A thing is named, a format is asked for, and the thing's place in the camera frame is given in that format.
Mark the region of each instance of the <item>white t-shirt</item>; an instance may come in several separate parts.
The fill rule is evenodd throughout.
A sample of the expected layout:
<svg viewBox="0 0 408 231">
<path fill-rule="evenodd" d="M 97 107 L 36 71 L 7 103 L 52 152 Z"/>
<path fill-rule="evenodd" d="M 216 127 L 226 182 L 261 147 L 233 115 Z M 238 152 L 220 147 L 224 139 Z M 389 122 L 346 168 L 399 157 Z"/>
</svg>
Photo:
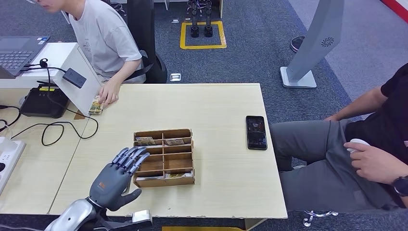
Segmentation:
<svg viewBox="0 0 408 231">
<path fill-rule="evenodd" d="M 69 15 L 69 20 L 86 58 L 104 78 L 116 74 L 125 61 L 142 58 L 125 21 L 105 2 L 86 0 L 81 18 L 75 20 Z M 126 82 L 143 83 L 145 80 L 143 75 Z"/>
</svg>

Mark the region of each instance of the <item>light wood tabletop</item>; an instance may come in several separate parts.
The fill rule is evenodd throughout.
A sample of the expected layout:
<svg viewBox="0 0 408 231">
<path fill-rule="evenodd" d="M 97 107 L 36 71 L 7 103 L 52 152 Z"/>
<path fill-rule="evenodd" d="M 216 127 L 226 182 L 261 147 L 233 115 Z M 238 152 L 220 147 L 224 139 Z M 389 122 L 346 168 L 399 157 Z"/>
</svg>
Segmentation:
<svg viewBox="0 0 408 231">
<path fill-rule="evenodd" d="M 265 118 L 266 151 L 247 149 L 246 116 Z M 134 132 L 190 128 L 195 184 L 143 188 L 110 215 L 149 209 L 154 217 L 287 218 L 259 84 L 123 85 L 119 101 L 94 118 L 100 130 L 79 142 L 50 214 L 86 198 L 102 168 L 133 146 Z"/>
<path fill-rule="evenodd" d="M 20 107 L 20 99 L 26 96 L 28 92 L 29 89 L 0 89 L 0 104 Z M 73 104 L 69 105 L 69 109 L 77 111 Z M 17 115 L 18 112 L 14 108 L 0 110 L 0 118 L 9 123 Z M 11 126 L 11 129 L 15 135 L 36 123 L 69 121 L 82 134 L 88 119 L 74 120 L 74 116 L 75 114 L 68 111 L 59 119 L 21 115 L 20 119 Z M 64 126 L 63 137 L 56 144 L 49 147 L 41 144 L 41 135 L 45 128 L 43 125 L 35 126 L 13 139 L 25 142 L 26 146 L 1 193 L 0 213 L 48 213 L 79 142 L 79 137 L 72 127 L 69 125 Z M 0 136 L 9 137 L 6 133 L 7 130 L 4 130 L 0 133 Z M 49 128 L 45 134 L 45 143 L 53 142 L 59 137 L 60 133 L 60 127 Z"/>
</svg>

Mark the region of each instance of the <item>gray pants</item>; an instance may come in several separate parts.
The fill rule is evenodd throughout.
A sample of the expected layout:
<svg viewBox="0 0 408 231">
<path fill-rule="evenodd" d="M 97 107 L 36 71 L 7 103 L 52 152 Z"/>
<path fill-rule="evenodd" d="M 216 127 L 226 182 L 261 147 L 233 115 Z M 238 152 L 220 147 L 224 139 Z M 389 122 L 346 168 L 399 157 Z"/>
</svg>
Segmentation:
<svg viewBox="0 0 408 231">
<path fill-rule="evenodd" d="M 352 212 L 395 207 L 378 184 L 361 178 L 343 147 L 348 121 L 296 121 L 271 126 L 283 195 L 288 210 Z M 306 167 L 293 170 L 292 157 Z"/>
</svg>

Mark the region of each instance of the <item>wristwatch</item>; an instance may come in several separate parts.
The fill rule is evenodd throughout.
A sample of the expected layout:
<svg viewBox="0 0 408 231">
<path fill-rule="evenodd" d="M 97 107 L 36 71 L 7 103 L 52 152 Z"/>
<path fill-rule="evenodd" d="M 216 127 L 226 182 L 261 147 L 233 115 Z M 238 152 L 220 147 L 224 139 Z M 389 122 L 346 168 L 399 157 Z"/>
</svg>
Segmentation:
<svg viewBox="0 0 408 231">
<path fill-rule="evenodd" d="M 392 186 L 400 196 L 408 196 L 408 176 L 396 179 Z"/>
</svg>

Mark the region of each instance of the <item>robotic arm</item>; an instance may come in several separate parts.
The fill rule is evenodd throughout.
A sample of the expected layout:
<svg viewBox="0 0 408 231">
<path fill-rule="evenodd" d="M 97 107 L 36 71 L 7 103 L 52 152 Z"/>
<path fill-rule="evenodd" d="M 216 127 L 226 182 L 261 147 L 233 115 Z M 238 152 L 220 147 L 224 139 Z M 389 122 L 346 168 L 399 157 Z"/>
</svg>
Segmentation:
<svg viewBox="0 0 408 231">
<path fill-rule="evenodd" d="M 139 197 L 141 189 L 125 196 L 122 193 L 149 155 L 145 147 L 121 150 L 92 183 L 89 197 L 74 201 L 45 231 L 125 231 L 152 226 L 148 210 L 133 213 L 127 222 L 113 222 L 106 215 L 107 209 L 117 211 Z"/>
</svg>

